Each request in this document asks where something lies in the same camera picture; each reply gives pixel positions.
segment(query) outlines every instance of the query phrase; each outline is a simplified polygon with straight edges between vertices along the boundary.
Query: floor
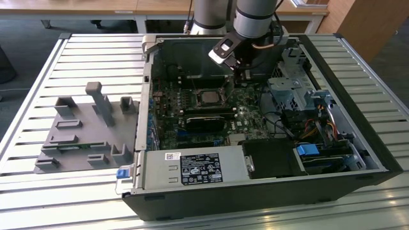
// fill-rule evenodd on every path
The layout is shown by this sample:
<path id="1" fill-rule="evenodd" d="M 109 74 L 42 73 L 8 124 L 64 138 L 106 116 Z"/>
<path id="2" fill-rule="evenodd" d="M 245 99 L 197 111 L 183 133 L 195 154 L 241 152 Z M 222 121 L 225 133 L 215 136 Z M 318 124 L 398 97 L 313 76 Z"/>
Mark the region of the floor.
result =
<path id="1" fill-rule="evenodd" d="M 88 21 L 52 21 L 52 28 L 44 29 L 40 21 L 0 21 L 0 45 L 17 71 L 17 77 L 0 84 L 0 139 L 24 101 L 28 90 L 41 70 L 60 33 L 129 33 L 126 21 L 102 21 L 102 29 L 96 29 Z M 155 32 L 175 33 L 182 22 L 151 22 L 147 29 Z M 370 66 L 383 79 L 393 92 L 409 106 L 409 20 L 403 23 L 370 62 Z"/>

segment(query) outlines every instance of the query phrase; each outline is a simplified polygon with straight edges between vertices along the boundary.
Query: barcode label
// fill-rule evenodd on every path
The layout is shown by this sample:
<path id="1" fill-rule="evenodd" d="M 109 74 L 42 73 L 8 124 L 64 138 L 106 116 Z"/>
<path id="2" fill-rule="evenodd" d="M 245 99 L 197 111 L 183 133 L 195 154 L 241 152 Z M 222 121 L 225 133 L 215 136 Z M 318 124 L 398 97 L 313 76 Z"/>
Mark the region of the barcode label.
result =
<path id="1" fill-rule="evenodd" d="M 166 152 L 165 153 L 165 160 L 178 160 L 179 159 L 179 152 Z"/>

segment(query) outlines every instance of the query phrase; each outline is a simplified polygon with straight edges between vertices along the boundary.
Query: table leg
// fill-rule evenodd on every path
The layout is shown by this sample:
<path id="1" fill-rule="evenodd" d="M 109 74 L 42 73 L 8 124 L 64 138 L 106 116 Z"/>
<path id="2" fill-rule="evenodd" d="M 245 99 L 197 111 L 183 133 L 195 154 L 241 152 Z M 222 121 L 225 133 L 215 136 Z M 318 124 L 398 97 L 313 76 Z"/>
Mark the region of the table leg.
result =
<path id="1" fill-rule="evenodd" d="M 134 15 L 136 26 L 140 34 L 146 33 L 146 15 Z"/>
<path id="2" fill-rule="evenodd" d="M 41 20 L 41 23 L 42 23 L 42 26 L 44 26 L 45 29 L 50 28 L 49 20 Z"/>
<path id="3" fill-rule="evenodd" d="M 309 21 L 307 27 L 305 29 L 306 34 L 315 34 L 317 33 L 317 29 L 321 25 L 322 19 L 323 19 L 322 15 L 314 15 L 313 16 L 313 19 Z"/>

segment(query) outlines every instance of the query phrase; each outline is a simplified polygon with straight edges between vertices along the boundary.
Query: white cable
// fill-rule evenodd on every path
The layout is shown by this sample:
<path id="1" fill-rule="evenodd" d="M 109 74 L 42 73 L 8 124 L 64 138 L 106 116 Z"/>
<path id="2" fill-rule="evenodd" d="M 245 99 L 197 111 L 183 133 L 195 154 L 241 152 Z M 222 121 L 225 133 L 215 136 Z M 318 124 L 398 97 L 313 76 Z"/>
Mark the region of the white cable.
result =
<path id="1" fill-rule="evenodd" d="M 30 88 L 26 88 L 26 89 L 8 89 L 8 90 L 0 90 L 0 92 L 2 92 L 2 91 L 13 91 L 13 90 L 30 90 Z"/>

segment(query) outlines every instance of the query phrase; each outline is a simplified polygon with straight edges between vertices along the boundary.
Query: motherboard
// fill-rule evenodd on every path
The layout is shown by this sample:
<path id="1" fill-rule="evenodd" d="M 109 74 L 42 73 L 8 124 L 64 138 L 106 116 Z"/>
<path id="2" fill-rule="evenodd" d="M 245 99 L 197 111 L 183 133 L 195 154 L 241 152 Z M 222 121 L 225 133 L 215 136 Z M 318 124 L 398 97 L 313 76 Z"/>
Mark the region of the motherboard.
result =
<path id="1" fill-rule="evenodd" d="M 258 108 L 259 84 L 227 78 L 154 81 L 151 98 L 159 149 L 237 145 L 270 136 Z"/>

